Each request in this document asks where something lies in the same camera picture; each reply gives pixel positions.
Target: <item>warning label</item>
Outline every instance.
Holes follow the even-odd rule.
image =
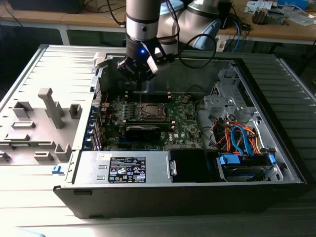
[[[145,157],[111,157],[110,183],[146,183]]]

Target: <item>blue cable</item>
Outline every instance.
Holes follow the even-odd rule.
[[[240,27],[238,25],[238,23],[236,21],[233,21],[235,23],[235,25],[237,26],[237,29],[238,29],[238,39],[237,39],[237,43],[235,45],[235,48],[233,49],[233,53],[235,52],[235,50],[237,49],[238,45],[239,45],[239,39],[240,39]]]
[[[252,152],[252,149],[251,149],[251,147],[249,146],[248,139],[247,139],[247,133],[246,133],[246,131],[245,131],[242,127],[240,127],[240,126],[236,126],[236,127],[233,127],[233,128],[232,128],[232,131],[231,131],[232,145],[240,152],[241,155],[243,155],[242,149],[240,149],[240,147],[237,146],[236,141],[235,141],[235,134],[234,134],[234,132],[235,132],[236,129],[239,129],[239,130],[241,131],[242,136],[243,136],[243,143],[245,144],[246,151],[247,151],[247,153],[248,153],[251,157],[253,157],[253,156],[254,156],[254,153]]]

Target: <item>workbench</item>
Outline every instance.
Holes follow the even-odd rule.
[[[252,23],[252,15],[244,13],[247,0],[233,0],[238,17],[245,23],[251,25],[251,31],[247,40],[263,42],[282,42],[295,44],[313,44],[316,39],[316,25],[301,26],[286,19],[283,25],[256,25]],[[125,2],[120,1],[116,7],[124,6]],[[51,28],[58,29],[64,45],[70,45],[67,30],[99,31],[99,32],[125,32],[125,28],[119,27],[111,18],[109,13],[91,13],[83,10],[79,14],[66,14],[60,12],[41,11],[16,11],[6,3],[7,9],[24,27]],[[306,11],[316,11],[315,6],[309,5]],[[125,8],[115,11],[118,20],[124,20]],[[0,23],[2,25],[20,26],[14,18],[0,4]],[[225,30],[220,30],[217,38],[218,51],[223,51],[224,43],[232,39],[236,34],[236,29],[231,26]]]
[[[71,100],[76,100],[76,96],[80,95],[81,100],[83,100],[89,92],[89,83],[94,75],[93,57],[96,52],[104,50],[106,50],[104,47],[41,45],[0,102],[0,111],[5,110],[6,104],[11,100],[29,98],[31,94],[21,93],[28,85],[31,88],[47,85],[53,82],[52,78],[59,78],[61,73],[67,75],[63,78],[65,85],[80,84],[81,86],[73,86],[72,90],[63,86],[55,86],[53,87],[54,94],[56,94],[55,99],[60,103],[72,103]],[[283,87],[284,92],[281,93],[285,94],[288,93],[287,91],[299,90],[299,87],[294,85],[278,83],[266,85],[266,81],[274,81],[271,78],[275,76],[278,76],[277,81],[281,80],[280,82],[285,81],[290,76],[281,66],[280,60],[272,54],[217,54],[219,58],[229,56],[243,59],[251,67],[252,75],[258,78],[258,83],[260,81],[260,85],[265,88],[267,95],[273,96]],[[41,72],[49,72],[50,76],[41,77]],[[278,98],[271,99],[278,104],[281,103],[278,102]],[[309,158],[307,165],[315,175],[315,148],[302,148],[300,151],[302,155]],[[300,199],[280,203],[260,214],[78,219],[52,191],[54,185],[65,180],[68,164],[62,164],[64,174],[53,175],[54,166],[54,164],[30,163],[0,165],[0,216],[2,225],[6,227],[18,226],[43,233],[47,237],[191,237],[236,236],[236,233],[239,236],[302,236],[316,233],[315,191],[307,193]]]

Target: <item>electronic device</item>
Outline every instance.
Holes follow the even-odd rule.
[[[185,9],[180,0],[162,4],[127,0],[127,53],[118,63],[118,70],[140,88],[141,83],[151,80],[179,57],[178,40],[195,48],[210,48],[221,24],[217,4],[218,0],[195,0]]]
[[[226,29],[230,26],[229,13],[232,8],[232,2],[229,0],[219,0],[217,8],[219,19],[221,20],[221,29]]]
[[[215,2],[183,10],[180,41],[208,45],[196,33],[217,33]],[[53,191],[83,219],[261,212],[312,190],[315,145],[295,129],[314,124],[316,99],[300,79],[272,55],[163,54],[158,7],[127,0],[126,49],[42,46],[0,103],[0,161],[68,162]]]
[[[84,7],[84,0],[8,0],[14,10],[61,11],[79,13]]]

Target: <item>wooden table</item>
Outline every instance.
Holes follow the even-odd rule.
[[[98,5],[104,4],[104,0],[97,0]],[[243,22],[251,25],[251,31],[247,36],[247,40],[266,41],[266,42],[284,42],[297,44],[312,44],[316,39],[316,25],[301,26],[288,19],[283,25],[256,25],[252,23],[251,14],[245,14],[244,9],[247,0],[233,0],[235,10],[239,18]],[[89,4],[89,9],[96,10],[94,6]],[[124,6],[125,1],[118,1],[112,5],[112,9]],[[92,13],[83,10],[79,14],[66,14],[60,12],[41,12],[41,11],[17,11],[13,10],[6,2],[8,11],[15,19],[25,27],[53,28],[58,29],[64,45],[69,45],[67,30],[85,30],[85,31],[103,31],[103,32],[125,32],[125,28],[119,27],[111,18],[109,13]],[[316,11],[316,7],[309,6],[307,11]],[[0,22],[3,25],[20,26],[14,18],[9,14],[3,2],[0,2]],[[116,10],[115,16],[118,20],[123,20],[126,8]],[[220,30],[217,38],[219,51],[222,51],[226,41],[236,34],[234,27]]]

